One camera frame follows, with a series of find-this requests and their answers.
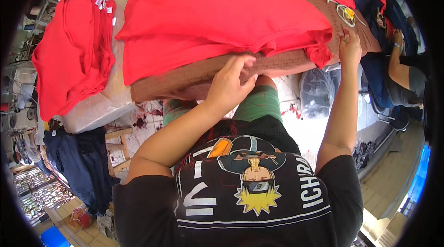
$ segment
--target green shorts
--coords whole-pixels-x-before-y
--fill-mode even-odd
[[[163,125],[166,126],[196,105],[196,101],[170,100],[163,108]],[[282,122],[278,92],[270,85],[259,85],[240,103],[233,119],[252,122],[265,115]]]

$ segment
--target black t-shirt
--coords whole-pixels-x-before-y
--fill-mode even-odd
[[[246,134],[197,147],[173,178],[137,177],[113,195],[122,247],[348,247],[363,217],[352,156],[314,175],[298,150]]]
[[[425,90],[425,74],[417,67],[409,66],[408,84],[410,89],[406,89],[393,81],[387,74],[385,81],[387,84],[387,91],[393,105],[419,106],[424,98]]]

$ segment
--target red t-shirt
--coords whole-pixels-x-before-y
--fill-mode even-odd
[[[332,54],[333,28],[306,0],[128,0],[125,85],[150,75],[228,54],[262,51],[271,56],[304,49],[322,68]]]

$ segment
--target clear plastic bag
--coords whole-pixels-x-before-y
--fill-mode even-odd
[[[304,72],[300,81],[304,119],[321,119],[330,115],[341,81],[341,70],[329,72],[313,69]]]

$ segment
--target wooden stool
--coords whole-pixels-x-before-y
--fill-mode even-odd
[[[125,169],[126,167],[130,166],[131,158],[128,153],[128,149],[126,148],[126,139],[125,134],[131,134],[133,133],[133,128],[123,128],[118,131],[113,131],[105,134],[105,139],[111,139],[115,137],[120,137],[121,144],[109,144],[107,143],[107,150],[108,150],[108,171],[110,173],[110,176],[115,177],[115,173],[120,172],[121,170]],[[125,161],[120,163],[119,165],[113,167],[111,163],[110,154],[116,150],[122,150],[123,155],[125,156]]]

